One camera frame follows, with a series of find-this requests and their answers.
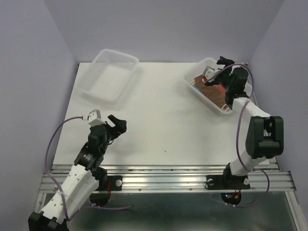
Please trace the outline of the brown orange bear towel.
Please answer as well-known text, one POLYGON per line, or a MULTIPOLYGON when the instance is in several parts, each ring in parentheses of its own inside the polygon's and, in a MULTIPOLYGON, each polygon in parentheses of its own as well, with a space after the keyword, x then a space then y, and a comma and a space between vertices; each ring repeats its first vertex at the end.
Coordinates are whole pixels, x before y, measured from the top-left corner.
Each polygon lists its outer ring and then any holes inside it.
POLYGON ((221 85, 206 86, 206 77, 199 75, 194 78, 193 86, 223 111, 229 110, 225 103, 226 90, 221 85))

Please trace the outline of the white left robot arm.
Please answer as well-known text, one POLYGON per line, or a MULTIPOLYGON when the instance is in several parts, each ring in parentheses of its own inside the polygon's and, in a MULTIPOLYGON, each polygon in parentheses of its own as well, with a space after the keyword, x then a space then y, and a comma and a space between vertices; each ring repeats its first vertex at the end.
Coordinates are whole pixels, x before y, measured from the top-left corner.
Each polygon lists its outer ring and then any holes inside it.
POLYGON ((108 197, 112 190, 121 190, 121 176, 108 177, 107 170, 100 164, 108 146, 127 131, 127 122, 109 115, 108 119, 114 124, 110 126, 102 121, 98 110, 81 119, 90 125, 88 140, 63 183, 59 183, 51 172, 47 173, 58 190, 39 212, 33 212, 28 218, 31 231, 66 231, 67 223, 83 209, 84 203, 96 189, 106 190, 108 197))

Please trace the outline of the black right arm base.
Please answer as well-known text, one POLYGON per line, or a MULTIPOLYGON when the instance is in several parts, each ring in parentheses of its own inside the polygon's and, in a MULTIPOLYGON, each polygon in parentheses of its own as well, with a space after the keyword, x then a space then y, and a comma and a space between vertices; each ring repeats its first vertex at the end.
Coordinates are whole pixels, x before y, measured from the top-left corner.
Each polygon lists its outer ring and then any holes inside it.
POLYGON ((247 175, 236 176, 227 166, 222 174, 206 175, 205 188, 208 190, 222 190, 220 193, 224 203, 239 205, 242 199, 242 190, 250 189, 247 175))

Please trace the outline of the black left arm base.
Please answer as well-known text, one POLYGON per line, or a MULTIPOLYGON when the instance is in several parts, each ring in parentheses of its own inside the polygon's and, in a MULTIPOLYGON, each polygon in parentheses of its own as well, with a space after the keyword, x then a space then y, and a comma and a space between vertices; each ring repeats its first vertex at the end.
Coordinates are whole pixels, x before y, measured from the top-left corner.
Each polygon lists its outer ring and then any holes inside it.
POLYGON ((123 176, 108 175, 106 169, 98 167, 94 173, 94 177, 98 180, 99 186, 90 195, 90 202, 96 206, 107 205, 111 199, 111 192, 119 192, 122 190, 123 176))

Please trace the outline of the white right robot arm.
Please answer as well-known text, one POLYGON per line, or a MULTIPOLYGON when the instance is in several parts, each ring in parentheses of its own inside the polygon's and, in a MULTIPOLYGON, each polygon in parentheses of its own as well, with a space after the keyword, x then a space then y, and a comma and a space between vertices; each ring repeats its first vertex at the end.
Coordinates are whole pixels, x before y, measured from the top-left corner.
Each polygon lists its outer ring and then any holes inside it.
POLYGON ((237 158, 226 165, 221 175, 207 176, 205 187, 209 190, 249 189, 248 174, 261 162, 283 153, 283 119, 264 112, 251 101, 245 92, 247 80, 252 77, 246 65, 222 56, 217 64, 224 67, 205 85, 221 85, 226 90, 226 105, 239 114, 239 121, 245 119, 249 126, 244 151, 237 152, 237 158))

